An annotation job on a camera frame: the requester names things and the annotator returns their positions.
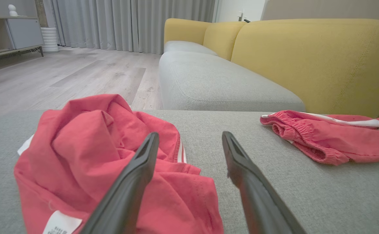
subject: cabinet door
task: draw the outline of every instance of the cabinet door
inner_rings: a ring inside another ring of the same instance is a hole
[[[36,19],[7,19],[15,49],[43,44],[39,21]]]

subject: gray sofa cushion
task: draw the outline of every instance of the gray sofa cushion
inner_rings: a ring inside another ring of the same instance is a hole
[[[207,47],[194,43],[194,42],[185,42],[185,41],[168,41],[164,47],[164,53],[169,51],[191,51],[209,55],[216,55],[214,51],[208,49]]]
[[[25,233],[13,166],[17,149],[34,132],[43,111],[0,118],[0,233]],[[234,134],[253,162],[310,234],[379,234],[379,163],[316,163],[262,126],[263,112],[161,111],[146,113],[173,123],[188,163],[214,179],[225,233],[247,234],[239,190],[227,178],[224,130]]]
[[[305,111],[291,91],[218,56],[164,53],[159,78],[167,110]]]

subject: sofa armrest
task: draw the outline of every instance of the sofa armrest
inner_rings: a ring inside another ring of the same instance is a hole
[[[167,19],[165,22],[165,42],[188,41],[202,45],[208,22],[200,22],[185,19]]]

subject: curtain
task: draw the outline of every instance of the curtain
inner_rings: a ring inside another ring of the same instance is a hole
[[[52,0],[61,46],[163,53],[168,18],[211,22],[214,0]]]
[[[131,0],[136,3],[139,52],[162,54],[169,18],[212,22],[214,0]]]

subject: yellow cushion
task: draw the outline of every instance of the yellow cushion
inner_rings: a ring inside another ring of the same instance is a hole
[[[204,46],[230,61],[237,34],[244,25],[246,22],[220,22],[209,25],[205,31]]]
[[[167,19],[165,22],[165,41],[187,41],[202,45],[205,30],[212,23],[185,19]]]
[[[231,62],[289,89],[308,112],[379,115],[379,20],[251,22]]]

